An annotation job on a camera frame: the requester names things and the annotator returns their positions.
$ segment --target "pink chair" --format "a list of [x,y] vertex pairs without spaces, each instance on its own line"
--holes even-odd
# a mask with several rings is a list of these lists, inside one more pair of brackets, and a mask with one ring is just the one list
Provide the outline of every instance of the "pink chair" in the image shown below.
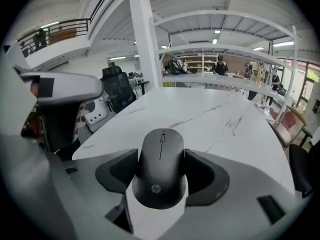
[[[299,122],[303,123],[302,127],[306,126],[306,122],[304,118],[294,108],[287,106],[287,109],[289,109],[289,111],[284,111],[285,114],[280,123],[278,122],[269,123],[273,131],[277,135],[278,139],[280,140],[280,142],[283,144],[285,148],[288,147],[295,140],[295,138],[301,132],[302,128],[300,129],[298,134],[293,138],[290,134],[290,130],[294,126],[296,126]],[[273,117],[273,119],[276,119],[279,114],[275,112],[275,110],[272,107],[270,108],[269,113]]]

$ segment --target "railing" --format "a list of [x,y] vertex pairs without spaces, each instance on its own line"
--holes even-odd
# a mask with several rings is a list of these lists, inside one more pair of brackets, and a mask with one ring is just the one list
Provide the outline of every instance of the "railing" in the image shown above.
[[90,23],[92,22],[92,20],[94,19],[94,17],[97,14],[97,11],[100,9],[101,5],[104,3],[105,0],[99,0],[99,2],[97,3],[97,5],[95,6],[91,16],[90,16]]
[[17,41],[21,46],[24,57],[54,43],[69,38],[86,35],[88,32],[89,18],[78,18],[61,21],[55,25],[39,28],[29,32]]

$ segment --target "black office chair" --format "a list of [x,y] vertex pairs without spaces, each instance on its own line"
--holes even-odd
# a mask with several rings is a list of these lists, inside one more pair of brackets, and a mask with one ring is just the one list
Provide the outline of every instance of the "black office chair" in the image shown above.
[[287,92],[287,90],[283,88],[278,91],[278,94],[280,94],[281,96],[285,96],[286,92]]
[[306,198],[319,186],[320,141],[310,149],[309,153],[302,147],[291,144],[289,164],[294,188],[302,192],[302,198]]
[[112,110],[119,113],[125,107],[136,100],[128,76],[122,72],[119,66],[112,66],[102,69],[104,90],[109,95],[108,102]]

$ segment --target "white pillar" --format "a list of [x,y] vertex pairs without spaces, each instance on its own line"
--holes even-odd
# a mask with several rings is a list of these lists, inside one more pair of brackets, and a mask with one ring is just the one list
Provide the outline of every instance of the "white pillar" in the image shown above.
[[130,0],[130,10],[146,91],[162,86],[162,73],[150,0]]

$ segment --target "computer mouse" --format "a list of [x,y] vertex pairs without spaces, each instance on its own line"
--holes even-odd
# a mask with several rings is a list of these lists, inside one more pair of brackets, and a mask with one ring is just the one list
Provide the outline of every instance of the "computer mouse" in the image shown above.
[[169,209],[186,190],[184,140],[173,129],[155,129],[144,138],[132,181],[135,198],[153,209]]

